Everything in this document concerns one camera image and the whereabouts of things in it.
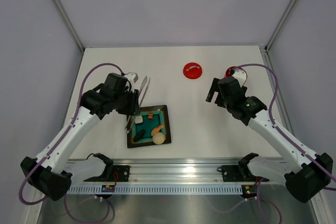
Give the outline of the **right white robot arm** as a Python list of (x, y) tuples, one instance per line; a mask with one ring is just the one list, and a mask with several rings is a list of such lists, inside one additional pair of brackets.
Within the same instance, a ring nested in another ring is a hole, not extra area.
[(247, 97), (246, 91), (234, 77), (215, 78), (206, 102), (214, 101), (262, 136), (285, 162), (269, 161), (250, 153), (238, 161), (239, 176), (244, 180), (268, 179), (285, 186), (299, 202), (308, 202), (330, 184), (333, 159), (302, 144), (270, 115), (267, 106), (257, 97)]

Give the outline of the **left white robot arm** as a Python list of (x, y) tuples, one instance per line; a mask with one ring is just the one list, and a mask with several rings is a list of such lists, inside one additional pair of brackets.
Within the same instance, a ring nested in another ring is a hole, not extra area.
[(100, 153), (72, 165), (66, 163), (104, 116), (112, 111), (127, 116), (138, 113), (139, 91), (134, 88), (137, 80), (137, 73), (110, 73), (104, 83), (80, 92), (80, 101), (71, 121), (36, 157), (22, 160), (20, 167), (25, 175), (24, 183), (57, 201), (72, 184), (115, 179), (113, 160)]

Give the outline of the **red cylindrical container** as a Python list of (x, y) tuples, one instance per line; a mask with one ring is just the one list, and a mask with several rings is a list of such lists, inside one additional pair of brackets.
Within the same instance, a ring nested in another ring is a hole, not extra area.
[(225, 72), (225, 77), (232, 77), (231, 74), (230, 74), (230, 71), (233, 70), (233, 69), (237, 69), (238, 67), (235, 67), (235, 66), (232, 66), (232, 67), (229, 67), (226, 72)]

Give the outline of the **long metal tongs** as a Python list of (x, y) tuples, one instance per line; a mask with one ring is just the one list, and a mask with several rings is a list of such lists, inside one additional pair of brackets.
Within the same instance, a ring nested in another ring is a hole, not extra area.
[[(149, 85), (150, 85), (150, 81), (151, 81), (151, 78), (148, 78), (147, 76), (144, 77), (144, 79), (142, 80), (141, 82), (141, 85), (140, 85), (140, 89), (139, 89), (139, 96), (140, 96), (140, 101), (139, 101), (139, 108), (141, 107), (143, 101), (144, 101), (144, 98), (146, 96), (146, 93), (149, 89)], [(132, 115), (132, 116), (128, 116), (127, 118), (127, 123), (126, 123), (126, 126), (124, 128), (124, 131), (128, 134), (131, 129), (132, 129), (132, 126), (135, 122), (135, 118), (140, 114), (140, 109), (138, 109), (135, 113), (135, 115)]]

